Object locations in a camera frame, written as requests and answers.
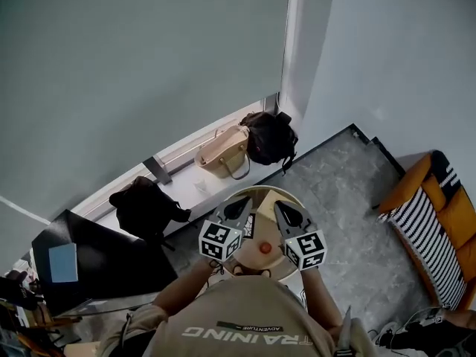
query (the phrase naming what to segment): small orange object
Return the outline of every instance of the small orange object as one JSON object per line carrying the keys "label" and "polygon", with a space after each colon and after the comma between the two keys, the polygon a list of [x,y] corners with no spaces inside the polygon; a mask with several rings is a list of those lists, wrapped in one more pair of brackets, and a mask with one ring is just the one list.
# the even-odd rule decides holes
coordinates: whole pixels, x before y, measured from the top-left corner
{"label": "small orange object", "polygon": [[272,246],[267,243],[267,242],[263,242],[261,245],[260,245],[260,251],[263,253],[263,254],[269,254],[269,252],[271,251],[272,249]]}

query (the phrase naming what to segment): striped cushion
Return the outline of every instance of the striped cushion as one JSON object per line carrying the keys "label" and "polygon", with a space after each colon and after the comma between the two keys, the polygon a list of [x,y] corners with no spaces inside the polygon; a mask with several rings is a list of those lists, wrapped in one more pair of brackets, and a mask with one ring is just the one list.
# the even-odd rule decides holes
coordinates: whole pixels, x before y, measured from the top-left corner
{"label": "striped cushion", "polygon": [[422,262],[440,305],[456,309],[466,283],[454,247],[423,189],[420,187],[409,201],[380,218],[403,235]]}

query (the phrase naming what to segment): beige handbag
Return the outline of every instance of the beige handbag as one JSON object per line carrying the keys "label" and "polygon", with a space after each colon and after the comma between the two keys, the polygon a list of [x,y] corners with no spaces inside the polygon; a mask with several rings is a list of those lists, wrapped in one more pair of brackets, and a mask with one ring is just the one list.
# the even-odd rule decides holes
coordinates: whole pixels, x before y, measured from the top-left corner
{"label": "beige handbag", "polygon": [[[197,152],[195,164],[221,179],[230,176],[235,180],[241,180],[250,173],[247,146],[248,127],[231,126]],[[248,170],[241,176],[233,176],[245,162],[245,158],[248,160]]]}

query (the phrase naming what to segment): window sill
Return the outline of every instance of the window sill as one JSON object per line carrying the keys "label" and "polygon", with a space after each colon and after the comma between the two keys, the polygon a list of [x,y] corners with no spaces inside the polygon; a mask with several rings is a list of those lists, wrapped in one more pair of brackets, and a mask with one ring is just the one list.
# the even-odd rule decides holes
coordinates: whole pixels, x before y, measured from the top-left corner
{"label": "window sill", "polygon": [[[236,171],[239,176],[246,168],[245,163]],[[190,221],[213,210],[220,202],[231,196],[237,190],[254,185],[280,169],[281,164],[261,165],[251,162],[250,173],[242,180],[231,177],[217,178],[211,173],[192,164],[180,170],[173,176],[173,181],[167,185],[160,184],[164,193],[178,201],[184,209],[191,209]],[[124,233],[119,227],[116,210],[106,214],[96,221],[99,225]],[[169,235],[187,223],[171,221],[164,235]]]}

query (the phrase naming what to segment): gray marble floor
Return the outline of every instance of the gray marble floor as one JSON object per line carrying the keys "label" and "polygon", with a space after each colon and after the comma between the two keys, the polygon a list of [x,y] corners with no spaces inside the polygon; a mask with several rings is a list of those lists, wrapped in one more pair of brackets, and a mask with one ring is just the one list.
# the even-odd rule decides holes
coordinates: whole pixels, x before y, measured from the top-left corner
{"label": "gray marble floor", "polygon": [[[371,209],[397,182],[395,169],[379,149],[365,145],[350,130],[296,162],[284,176],[278,173],[263,182],[295,195],[324,231],[329,248],[320,267],[324,282],[340,310],[344,313],[352,305],[353,316],[368,330],[390,320],[405,322],[430,303],[394,231],[378,223]],[[197,235],[188,226],[167,239],[177,248],[166,253],[178,274],[199,257]],[[228,277],[218,274],[210,282]],[[300,294],[299,274],[284,283]],[[97,340],[113,320],[124,317],[125,312],[116,312],[87,318],[77,331],[84,341]]]}

